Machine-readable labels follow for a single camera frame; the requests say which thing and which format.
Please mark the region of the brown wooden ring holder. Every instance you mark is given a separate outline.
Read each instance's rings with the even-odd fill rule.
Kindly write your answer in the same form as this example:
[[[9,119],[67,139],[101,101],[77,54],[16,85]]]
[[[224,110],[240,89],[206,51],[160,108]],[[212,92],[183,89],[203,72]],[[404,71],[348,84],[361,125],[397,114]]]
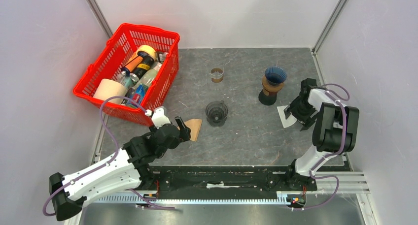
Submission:
[[[269,95],[277,95],[279,91],[281,91],[284,87],[284,83],[279,84],[271,84],[266,76],[262,78],[262,86],[263,89],[261,91],[262,94],[269,96]]]

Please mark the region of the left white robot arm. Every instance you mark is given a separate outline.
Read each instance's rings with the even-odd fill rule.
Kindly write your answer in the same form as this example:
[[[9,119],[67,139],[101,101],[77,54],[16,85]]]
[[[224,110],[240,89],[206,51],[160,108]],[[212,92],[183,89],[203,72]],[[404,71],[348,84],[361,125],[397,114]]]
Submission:
[[[160,127],[151,126],[148,133],[133,137],[111,156],[79,172],[51,175],[51,215],[64,221],[107,195],[129,189],[154,189],[156,179],[150,163],[191,139],[192,130],[182,118],[176,117],[175,121],[176,125],[167,122]]]

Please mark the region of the blue ribbed dripper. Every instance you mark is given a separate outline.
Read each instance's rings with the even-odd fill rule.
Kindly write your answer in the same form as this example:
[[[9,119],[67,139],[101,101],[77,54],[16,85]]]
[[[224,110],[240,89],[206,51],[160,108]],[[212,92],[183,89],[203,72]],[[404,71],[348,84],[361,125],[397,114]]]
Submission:
[[[287,79],[287,73],[281,67],[272,66],[265,70],[264,75],[267,82],[272,86],[282,84]]]

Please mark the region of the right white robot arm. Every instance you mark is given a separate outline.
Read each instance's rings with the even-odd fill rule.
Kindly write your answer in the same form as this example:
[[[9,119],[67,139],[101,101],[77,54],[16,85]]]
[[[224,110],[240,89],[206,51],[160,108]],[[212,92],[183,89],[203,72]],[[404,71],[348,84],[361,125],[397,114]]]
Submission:
[[[315,183],[315,173],[330,159],[350,152],[356,144],[359,109],[347,106],[342,98],[315,79],[301,82],[299,95],[278,111],[284,128],[296,122],[301,130],[313,127],[312,145],[287,168],[284,183],[290,190],[298,190]]]

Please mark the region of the white paper coffee filter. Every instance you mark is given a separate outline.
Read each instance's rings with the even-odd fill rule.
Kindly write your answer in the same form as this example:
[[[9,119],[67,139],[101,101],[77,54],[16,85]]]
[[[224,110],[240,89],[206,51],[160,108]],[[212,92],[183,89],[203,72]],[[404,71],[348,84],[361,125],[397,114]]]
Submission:
[[[277,107],[277,111],[278,111],[280,121],[282,123],[283,128],[288,128],[288,127],[294,125],[297,122],[297,119],[292,114],[290,114],[289,117],[287,117],[285,115],[285,109],[287,107],[288,107],[288,105]]]

